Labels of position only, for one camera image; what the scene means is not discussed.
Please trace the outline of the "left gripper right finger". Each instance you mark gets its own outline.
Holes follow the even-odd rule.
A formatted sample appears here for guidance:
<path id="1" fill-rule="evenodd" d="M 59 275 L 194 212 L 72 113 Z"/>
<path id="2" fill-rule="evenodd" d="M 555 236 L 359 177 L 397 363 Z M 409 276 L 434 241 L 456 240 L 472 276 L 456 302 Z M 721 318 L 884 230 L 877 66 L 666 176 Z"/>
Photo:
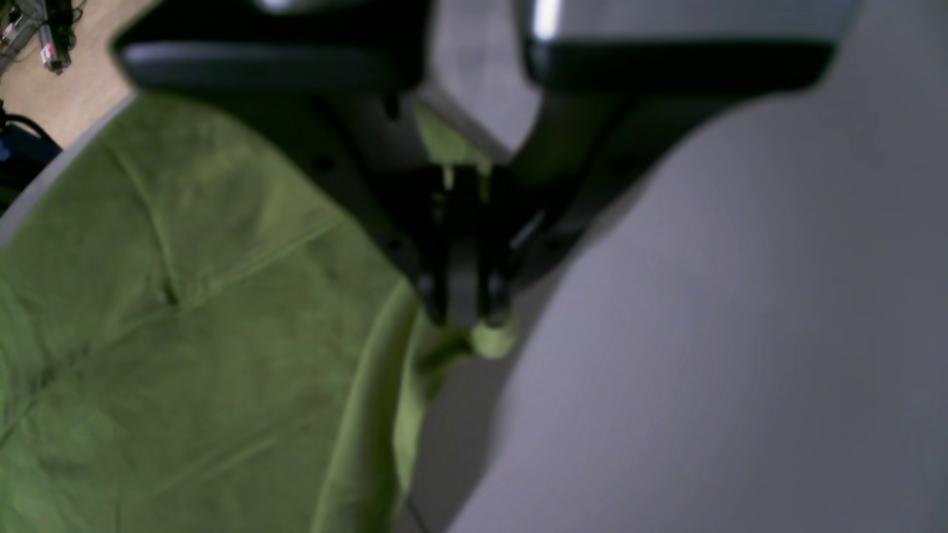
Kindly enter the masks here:
<path id="1" fill-rule="evenodd" d="M 611 203 L 701 126 L 813 87 L 857 1 L 518 1 L 538 108 L 495 171 L 478 242 L 478 314 L 555 269 Z"/>

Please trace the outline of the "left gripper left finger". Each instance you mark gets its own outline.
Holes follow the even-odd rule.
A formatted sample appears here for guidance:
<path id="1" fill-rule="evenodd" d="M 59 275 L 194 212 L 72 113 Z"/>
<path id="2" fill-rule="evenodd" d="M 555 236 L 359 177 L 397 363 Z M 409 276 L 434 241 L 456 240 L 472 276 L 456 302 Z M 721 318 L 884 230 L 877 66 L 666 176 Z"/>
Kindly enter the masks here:
<path id="1" fill-rule="evenodd" d="M 443 171 L 415 122 L 430 1 L 159 1 L 122 30 L 133 85 L 209 104 L 264 136 L 345 209 L 438 324 L 451 304 Z"/>

